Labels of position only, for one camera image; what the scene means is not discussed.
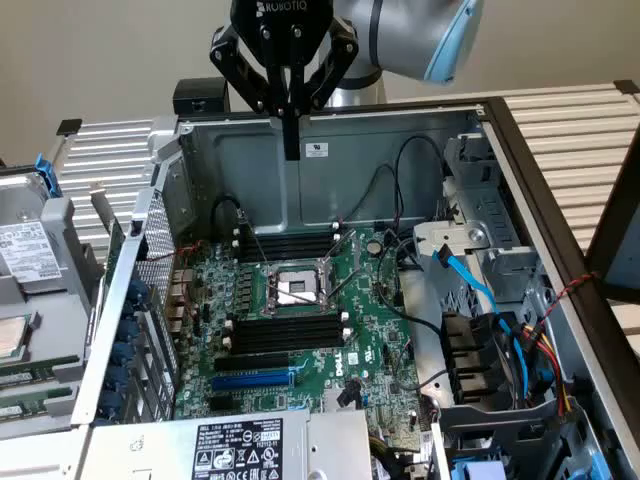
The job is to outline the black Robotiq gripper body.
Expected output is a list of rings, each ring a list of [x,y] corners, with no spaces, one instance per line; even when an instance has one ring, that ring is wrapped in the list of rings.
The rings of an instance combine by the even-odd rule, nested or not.
[[[262,66],[275,63],[290,67],[292,52],[306,66],[333,21],[333,2],[233,1],[230,21]]]

